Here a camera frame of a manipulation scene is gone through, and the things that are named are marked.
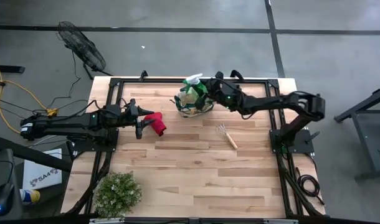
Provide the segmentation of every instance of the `gray floor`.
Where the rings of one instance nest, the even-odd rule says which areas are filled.
[[[271,0],[278,29],[380,30],[380,0]],[[0,24],[108,27],[268,28],[263,0],[2,0]],[[213,75],[237,69],[247,77],[277,77],[270,34],[190,34],[157,32],[87,32],[117,75]],[[332,117],[380,88],[380,36],[279,35],[285,75],[299,90],[321,93],[326,119],[309,125],[321,134],[314,140],[318,176],[332,217],[380,222],[380,179],[356,183],[368,171],[351,121]],[[55,32],[0,30],[0,64],[22,65],[22,75],[4,74],[36,94],[44,104],[67,95],[75,80],[70,50]],[[87,99],[91,81],[82,77],[72,99]],[[4,100],[26,108],[39,105],[15,86],[5,87]],[[29,116],[30,113],[4,107]],[[62,111],[72,113],[83,104]],[[19,118],[5,113],[15,127]],[[21,144],[20,136],[0,119],[0,136]]]

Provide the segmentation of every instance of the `whisk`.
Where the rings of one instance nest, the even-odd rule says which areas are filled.
[[[230,142],[230,144],[233,146],[234,149],[237,149],[237,145],[233,141],[232,137],[230,137],[229,133],[227,133],[226,127],[225,127],[224,124],[220,124],[220,125],[216,126],[215,130],[221,136],[223,136],[224,138],[226,138]]]

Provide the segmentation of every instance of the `black fan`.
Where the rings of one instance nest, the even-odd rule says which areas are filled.
[[[80,32],[72,23],[67,21],[59,22],[59,35],[64,41],[65,46],[72,50],[78,58],[83,61],[83,67],[91,80],[93,80],[93,77],[88,71],[86,65],[89,66],[94,72],[101,72],[106,75],[113,76],[103,71],[106,63],[101,53],[96,49],[95,44],[82,32]]]

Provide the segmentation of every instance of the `spray bottle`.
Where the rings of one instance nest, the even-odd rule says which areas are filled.
[[[183,81],[184,84],[186,84],[186,93],[189,92],[190,88],[192,87],[199,96],[202,96],[204,93],[207,92],[207,88],[205,87],[204,84],[201,83],[199,77],[202,76],[202,73],[197,74],[197,75],[192,75],[190,77],[187,77]]]

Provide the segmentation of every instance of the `wooden tabletop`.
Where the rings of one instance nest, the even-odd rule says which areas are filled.
[[[90,101],[105,103],[110,79],[95,77]],[[297,89],[292,78],[278,80],[283,94]],[[162,112],[167,127],[161,137],[147,127],[140,140],[136,139],[134,128],[120,128],[110,172],[132,170],[143,189],[140,204],[129,216],[285,217],[277,161],[270,149],[268,111],[243,120],[239,113],[215,105],[209,113],[182,118],[170,101],[181,87],[180,83],[129,83],[123,88],[126,101],[134,98],[142,108]],[[266,96],[263,85],[241,88],[248,95]],[[284,112],[287,122],[297,116],[294,111]],[[237,150],[216,133],[215,127],[221,123],[238,145]],[[74,161],[61,212],[70,210],[88,187],[94,157],[94,152],[85,152]],[[294,162],[301,174],[317,178],[309,158],[294,154]],[[293,192],[288,192],[295,212]],[[325,212],[316,198],[308,199],[318,211]]]

